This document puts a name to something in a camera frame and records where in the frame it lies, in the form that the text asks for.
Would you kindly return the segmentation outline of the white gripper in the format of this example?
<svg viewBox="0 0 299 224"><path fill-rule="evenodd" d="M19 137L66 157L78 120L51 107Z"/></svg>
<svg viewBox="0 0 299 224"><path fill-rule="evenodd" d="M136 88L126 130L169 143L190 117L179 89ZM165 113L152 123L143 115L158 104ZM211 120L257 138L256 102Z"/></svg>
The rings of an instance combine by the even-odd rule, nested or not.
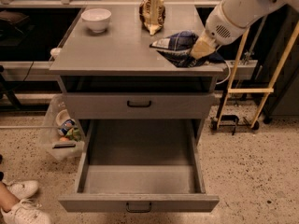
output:
<svg viewBox="0 0 299 224"><path fill-rule="evenodd" d="M199 60L216 50L217 46L233 43L249 27L246 4L221 2L209 14L205 25L205 36L200 36L191 50L191 56Z"/></svg>

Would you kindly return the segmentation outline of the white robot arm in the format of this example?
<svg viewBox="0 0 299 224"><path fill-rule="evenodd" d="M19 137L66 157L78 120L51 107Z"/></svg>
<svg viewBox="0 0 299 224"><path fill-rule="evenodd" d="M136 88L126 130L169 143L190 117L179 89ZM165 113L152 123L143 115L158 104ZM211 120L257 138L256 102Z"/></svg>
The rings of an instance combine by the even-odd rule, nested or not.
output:
<svg viewBox="0 0 299 224"><path fill-rule="evenodd" d="M299 11L299 0L221 0L208 15L191 55L201 59L217 47L233 43L258 19L284 5Z"/></svg>

